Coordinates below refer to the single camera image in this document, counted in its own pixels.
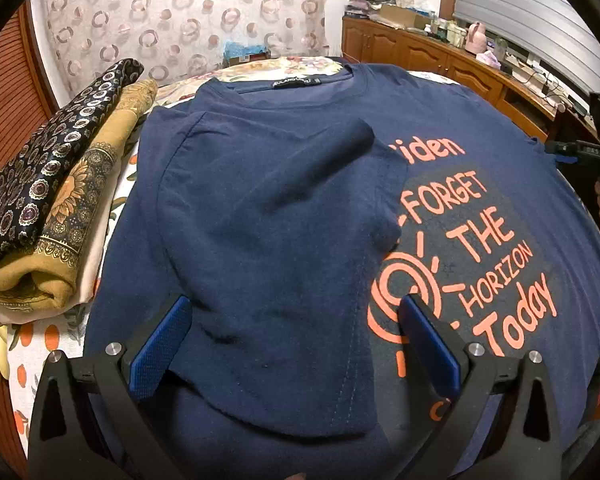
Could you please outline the mustard floral folded cloth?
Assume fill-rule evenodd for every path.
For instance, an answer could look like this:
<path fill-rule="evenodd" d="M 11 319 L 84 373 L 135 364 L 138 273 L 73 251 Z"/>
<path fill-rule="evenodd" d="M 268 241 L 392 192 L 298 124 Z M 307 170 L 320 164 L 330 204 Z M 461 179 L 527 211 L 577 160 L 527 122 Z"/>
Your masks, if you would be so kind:
<path fill-rule="evenodd" d="M 126 141 L 158 91 L 152 79 L 125 87 L 73 166 L 31 249 L 0 262 L 0 324 L 53 318 L 94 296 L 108 214 Z"/>

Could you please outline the grey window blind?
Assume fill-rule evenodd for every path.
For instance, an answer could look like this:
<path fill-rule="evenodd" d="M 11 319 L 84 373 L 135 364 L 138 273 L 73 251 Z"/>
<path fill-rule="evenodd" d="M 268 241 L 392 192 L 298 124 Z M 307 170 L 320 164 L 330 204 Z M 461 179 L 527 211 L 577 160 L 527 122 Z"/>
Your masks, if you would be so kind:
<path fill-rule="evenodd" d="M 567 0 L 455 0 L 455 16 L 485 24 L 579 88 L 600 92 L 600 43 Z"/>

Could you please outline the dark patterned folded cloth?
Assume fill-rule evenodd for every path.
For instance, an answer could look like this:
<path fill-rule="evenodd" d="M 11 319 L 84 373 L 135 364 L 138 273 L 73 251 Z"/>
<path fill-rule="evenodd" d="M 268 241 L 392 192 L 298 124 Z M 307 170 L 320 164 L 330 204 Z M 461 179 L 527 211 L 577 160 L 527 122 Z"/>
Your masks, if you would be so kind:
<path fill-rule="evenodd" d="M 124 58 L 108 67 L 38 128 L 0 170 L 0 260 L 34 244 L 61 183 L 144 66 Z"/>

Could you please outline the pink kettle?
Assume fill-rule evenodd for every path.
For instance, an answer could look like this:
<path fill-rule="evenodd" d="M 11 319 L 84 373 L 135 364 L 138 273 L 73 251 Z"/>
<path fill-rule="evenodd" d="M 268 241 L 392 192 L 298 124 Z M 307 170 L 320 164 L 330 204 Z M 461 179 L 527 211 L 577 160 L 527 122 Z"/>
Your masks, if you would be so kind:
<path fill-rule="evenodd" d="M 465 50 L 474 55 L 486 52 L 486 25 L 481 22 L 472 23 L 467 32 Z"/>

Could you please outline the wooden sideboard cabinet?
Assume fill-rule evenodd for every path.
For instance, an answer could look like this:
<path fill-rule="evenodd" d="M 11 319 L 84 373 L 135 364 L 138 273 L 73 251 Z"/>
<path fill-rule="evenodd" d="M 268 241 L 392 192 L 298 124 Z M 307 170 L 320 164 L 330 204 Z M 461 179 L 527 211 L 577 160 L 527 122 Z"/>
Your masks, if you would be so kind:
<path fill-rule="evenodd" d="M 373 21 L 344 18 L 341 52 L 349 62 L 393 64 L 464 84 L 528 136 L 542 141 L 598 141 L 594 130 L 570 110 L 556 110 L 521 81 L 440 41 Z"/>

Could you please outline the wooden louvered wardrobe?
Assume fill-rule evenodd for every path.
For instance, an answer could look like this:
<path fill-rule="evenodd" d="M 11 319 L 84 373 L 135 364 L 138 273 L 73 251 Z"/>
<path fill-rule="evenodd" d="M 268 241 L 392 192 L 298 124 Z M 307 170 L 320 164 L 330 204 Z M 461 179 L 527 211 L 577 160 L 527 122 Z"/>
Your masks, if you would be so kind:
<path fill-rule="evenodd" d="M 0 31 L 0 168 L 57 110 L 35 41 L 31 5 L 23 3 Z M 27 477 L 8 382 L 0 373 L 0 460 Z"/>

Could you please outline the blue item on box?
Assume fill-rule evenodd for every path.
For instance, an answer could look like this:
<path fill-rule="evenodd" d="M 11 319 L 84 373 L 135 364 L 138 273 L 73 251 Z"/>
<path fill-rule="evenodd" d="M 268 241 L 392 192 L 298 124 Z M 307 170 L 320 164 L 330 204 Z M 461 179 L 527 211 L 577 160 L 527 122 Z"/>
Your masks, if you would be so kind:
<path fill-rule="evenodd" d="M 264 44 L 247 46 L 239 42 L 227 42 L 223 50 L 223 66 L 230 67 L 239 64 L 268 60 L 271 57 L 270 49 Z"/>

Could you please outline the orange print white sheet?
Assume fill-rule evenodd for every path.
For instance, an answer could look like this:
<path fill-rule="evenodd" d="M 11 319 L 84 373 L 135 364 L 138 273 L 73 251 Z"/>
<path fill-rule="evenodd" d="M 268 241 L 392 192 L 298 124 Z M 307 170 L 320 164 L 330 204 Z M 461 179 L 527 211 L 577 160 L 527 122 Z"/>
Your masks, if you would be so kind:
<path fill-rule="evenodd" d="M 105 204 L 104 238 L 97 248 L 96 274 L 91 292 L 97 292 L 102 267 L 114 229 L 122 215 L 125 202 L 135 184 L 138 144 L 128 144 L 121 159 L 121 170 L 114 181 L 116 187 L 109 193 Z M 23 451 L 29 449 L 29 434 L 36 390 L 44 362 L 50 352 L 61 350 L 69 358 L 83 353 L 86 324 L 91 313 L 91 301 L 75 304 L 54 318 L 12 326 L 7 332 L 7 362 L 9 365 L 9 395 L 17 434 Z"/>

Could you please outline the circle pattern curtain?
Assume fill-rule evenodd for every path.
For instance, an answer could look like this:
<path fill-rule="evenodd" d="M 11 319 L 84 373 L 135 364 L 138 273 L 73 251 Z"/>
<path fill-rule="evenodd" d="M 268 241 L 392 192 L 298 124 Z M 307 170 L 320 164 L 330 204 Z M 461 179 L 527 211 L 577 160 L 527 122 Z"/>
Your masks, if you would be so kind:
<path fill-rule="evenodd" d="M 324 55 L 326 0 L 33 0 L 52 81 L 75 96 L 135 58 L 158 84 L 219 68 L 231 48 Z"/>

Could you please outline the navy printed t-shirt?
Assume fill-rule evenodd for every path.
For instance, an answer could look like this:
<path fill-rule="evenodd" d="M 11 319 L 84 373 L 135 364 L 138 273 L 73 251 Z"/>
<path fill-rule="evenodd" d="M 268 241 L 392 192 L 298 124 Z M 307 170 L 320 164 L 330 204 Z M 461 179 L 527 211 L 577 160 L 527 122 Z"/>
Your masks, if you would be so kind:
<path fill-rule="evenodd" d="M 396 320 L 415 293 L 490 356 L 539 351 L 570 445 L 600 390 L 600 230 L 557 165 L 393 65 L 210 80 L 143 126 L 84 350 L 186 297 L 144 411 L 190 476 L 389 479 L 449 407 Z"/>

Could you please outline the stack of folded papers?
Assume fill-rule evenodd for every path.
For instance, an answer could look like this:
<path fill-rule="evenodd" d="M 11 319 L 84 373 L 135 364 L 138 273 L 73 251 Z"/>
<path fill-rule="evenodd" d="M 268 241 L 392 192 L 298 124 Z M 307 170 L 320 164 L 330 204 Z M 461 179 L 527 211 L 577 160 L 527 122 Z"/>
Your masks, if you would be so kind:
<path fill-rule="evenodd" d="M 384 4 L 394 3 L 394 0 L 347 0 L 344 15 L 348 18 L 369 20 L 377 14 Z"/>

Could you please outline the floral quilt blanket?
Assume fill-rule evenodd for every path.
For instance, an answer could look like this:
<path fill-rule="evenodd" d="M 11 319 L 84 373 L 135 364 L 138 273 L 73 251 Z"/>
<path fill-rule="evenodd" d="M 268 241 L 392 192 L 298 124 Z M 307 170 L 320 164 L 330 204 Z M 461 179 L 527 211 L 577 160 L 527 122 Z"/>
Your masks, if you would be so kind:
<path fill-rule="evenodd" d="M 340 62 L 326 56 L 286 56 L 221 68 L 214 72 L 168 84 L 158 90 L 155 106 L 171 107 L 196 96 L 199 88 L 215 78 L 222 82 L 278 81 L 289 77 L 332 76 L 343 70 Z"/>

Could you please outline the cardboard box on cabinet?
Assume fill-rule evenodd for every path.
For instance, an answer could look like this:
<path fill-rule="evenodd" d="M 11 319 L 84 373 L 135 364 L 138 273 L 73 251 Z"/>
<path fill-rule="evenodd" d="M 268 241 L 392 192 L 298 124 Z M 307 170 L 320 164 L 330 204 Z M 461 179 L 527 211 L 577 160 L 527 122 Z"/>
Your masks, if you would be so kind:
<path fill-rule="evenodd" d="M 379 10 L 379 16 L 400 28 L 425 29 L 431 23 L 429 14 L 421 14 L 392 4 L 384 4 Z"/>

